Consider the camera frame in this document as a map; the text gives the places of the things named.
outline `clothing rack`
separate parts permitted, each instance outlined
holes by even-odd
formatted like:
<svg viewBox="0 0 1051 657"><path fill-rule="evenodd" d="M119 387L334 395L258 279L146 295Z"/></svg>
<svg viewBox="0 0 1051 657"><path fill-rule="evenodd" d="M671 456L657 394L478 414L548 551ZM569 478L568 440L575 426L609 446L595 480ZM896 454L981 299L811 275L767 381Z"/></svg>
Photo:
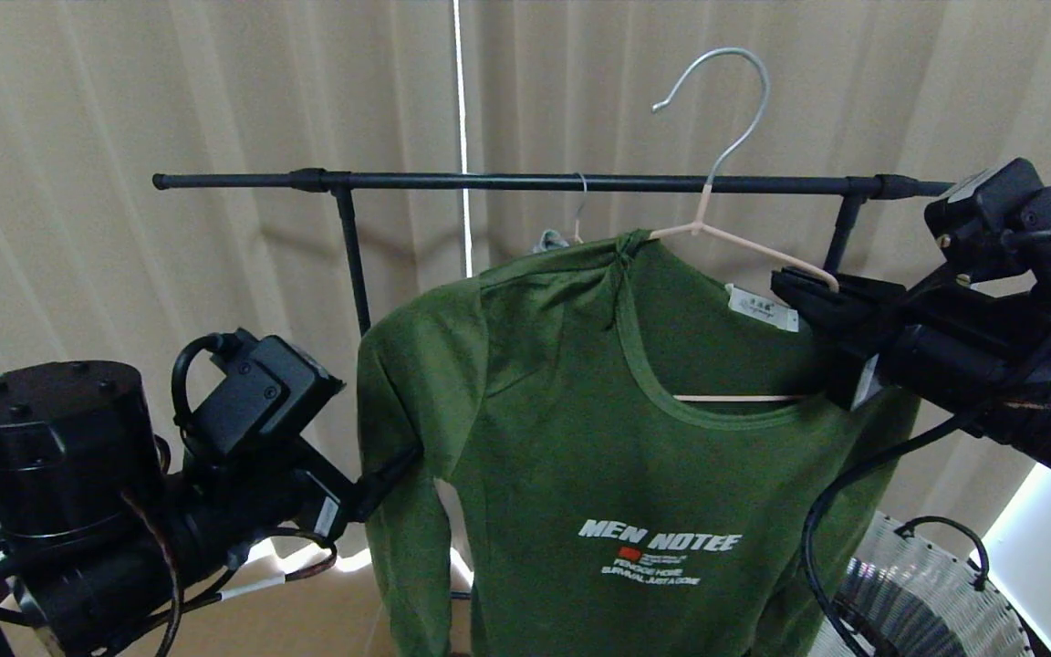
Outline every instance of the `clothing rack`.
<svg viewBox="0 0 1051 657"><path fill-rule="evenodd" d="M349 170L301 168L289 173L153 174L159 190L200 187L288 187L291 190L329 192L335 197L343 224L343 244L355 295L359 333L371 328L367 282L359 256L353 190L512 190L512 191L637 191L700 194L702 176L579 176L568 174L468 174L468 173L355 173ZM906 176L879 174L868 178L717 177L714 194L802 194L842 197L833 238L826 249L823 269L836 273L859 210L868 200L937 197L951 183L930 183Z"/></svg>

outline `shirt neckline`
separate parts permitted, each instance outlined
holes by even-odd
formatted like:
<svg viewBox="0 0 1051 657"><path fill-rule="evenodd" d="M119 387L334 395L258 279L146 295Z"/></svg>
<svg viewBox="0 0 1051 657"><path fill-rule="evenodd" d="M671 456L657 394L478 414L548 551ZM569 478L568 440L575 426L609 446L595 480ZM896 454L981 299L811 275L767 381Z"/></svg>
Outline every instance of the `shirt neckline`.
<svg viewBox="0 0 1051 657"><path fill-rule="evenodd" d="M626 250L637 250L638 245L646 241L646 230L637 232L641 232L641 235L630 233L630 235L620 237L621 245L625 241L630 242L630 246L632 246L631 249ZM680 260L679 256L668 251L667 247L660 243L647 245L646 248L658 250L660 261L666 262L667 266L675 266L676 269L682 270L688 278L707 280L709 286L715 289L717 307L727 307L729 292L723 286L718 286L708 275L700 273L700 271L696 270L696 267L689 266L688 263ZM621 280L618 283L621 288L618 290L616 322L614 324L616 324L619 342L622 346L622 353L624 353L626 361L626 368L631 371L632 377L640 390L643 391L643 394L660 411L679 420L687 422L689 425L706 429L749 430L777 427L789 424L789 422L796 422L802 414L809 412L810 408L819 407L825 403L822 395L815 394L799 401L797 404L772 409L772 411L754 412L754 414L730 414L730 412L705 411L703 408L697 408L675 398L675 395L660 384L659 378L655 376L655 371L652 370L651 363L646 360L646 350L643 348L643 337L639 330L639 316L637 308L635 308L632 290L631 279L633 273L628 271L630 261L634 253L620 253L619 261L614 265L621 269Z"/></svg>

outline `round neckline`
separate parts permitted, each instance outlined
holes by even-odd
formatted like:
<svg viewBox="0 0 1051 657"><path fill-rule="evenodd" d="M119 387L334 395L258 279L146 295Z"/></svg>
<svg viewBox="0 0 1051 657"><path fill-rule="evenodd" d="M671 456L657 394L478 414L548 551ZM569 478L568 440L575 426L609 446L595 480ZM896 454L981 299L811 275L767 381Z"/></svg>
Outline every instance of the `round neckline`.
<svg viewBox="0 0 1051 657"><path fill-rule="evenodd" d="M712 286L717 286L716 280L712 280L708 275L700 273L695 267L687 265L687 263L677 258L675 253L668 251L665 246L656 243L656 245L650 245L647 248L660 249L663 251L661 254L664 254L664 258L671 260L676 266L686 267L692 274L700 275L700 278L707 280ZM663 387L663 384L660 384L659 378L655 376L655 370L652 370L652 365L647 362L646 349L643 348L643 337L639 329L638 311L635 308L628 271L630 266L626 266L625 262L618 262L616 266L621 267L622 274L619 282L621 288L617 294L616 322L614 324L616 324L619 342L622 346L622 353L624 353L626 361L626 368L631 371L632 377L639 385L643 394L652 401L652 404L659 407L660 411L697 427L749 430L788 424L788 422L797 420L802 415L802 412L808 411L810 407L820 406L825 403L822 395L811 395L799 401L797 404L772 409L772 411L753 412L751 414L730 414L730 412L705 411L703 408L697 408L675 398L675 395L671 391L667 391ZM722 307L726 308L729 292L723 286L717 286L716 291L721 296Z"/></svg>

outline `beige curtain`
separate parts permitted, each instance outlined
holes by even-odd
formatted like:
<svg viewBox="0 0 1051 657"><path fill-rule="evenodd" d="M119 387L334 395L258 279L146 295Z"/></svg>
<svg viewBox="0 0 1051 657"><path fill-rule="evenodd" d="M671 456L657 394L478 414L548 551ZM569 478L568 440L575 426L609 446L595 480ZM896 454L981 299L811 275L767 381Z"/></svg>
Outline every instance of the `beige curtain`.
<svg viewBox="0 0 1051 657"><path fill-rule="evenodd" d="M169 432L191 337L279 333L347 379L306 436L358 474L334 199L150 177L456 170L452 35L447 3L0 3L0 373L131 363ZM376 316L461 275L455 192L359 191L356 209ZM217 375L193 370L201 399ZM353 531L343 552L362 548Z"/></svg>
<svg viewBox="0 0 1051 657"><path fill-rule="evenodd" d="M747 125L747 62L708 62L652 116L697 55L758 53L771 100L725 163L733 176L903 173L959 180L1023 156L1051 183L1051 3L463 3L474 170L706 173ZM581 233L616 235L692 219L688 196L592 194ZM497 265L569 233L579 194L473 192L476 261ZM838 199L722 197L709 219L821 263ZM843 270L910 284L940 262L922 201L865 205ZM674 249L719 280L767 290L771 263L714 241ZM945 414L927 408L921 427ZM884 508L942 513L984 533L1031 461L955 436L900 466ZM966 553L950 530L935 539Z"/></svg>

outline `shirt sleeve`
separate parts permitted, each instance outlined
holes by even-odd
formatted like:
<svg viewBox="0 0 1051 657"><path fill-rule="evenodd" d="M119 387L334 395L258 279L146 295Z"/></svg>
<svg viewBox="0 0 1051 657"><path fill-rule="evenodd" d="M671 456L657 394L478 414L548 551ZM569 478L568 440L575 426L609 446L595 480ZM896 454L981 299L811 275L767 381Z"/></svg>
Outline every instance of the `shirt sleeve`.
<svg viewBox="0 0 1051 657"><path fill-rule="evenodd" d="M452 532L433 481L449 478L478 411L486 345L478 283L463 280L398 308L359 346L364 472L425 446L425 458L367 522L372 567L404 657L449 654Z"/></svg>
<svg viewBox="0 0 1051 657"><path fill-rule="evenodd" d="M909 437L919 408L918 397L905 391L890 391L887 398L880 401L847 457L846 467ZM813 556L822 587L830 598L846 576L846 564L870 527L873 511L893 473L894 465L884 467L842 490L819 525L813 537ZM797 657L809 653L823 619L825 615L805 579L799 549L760 615L748 657Z"/></svg>

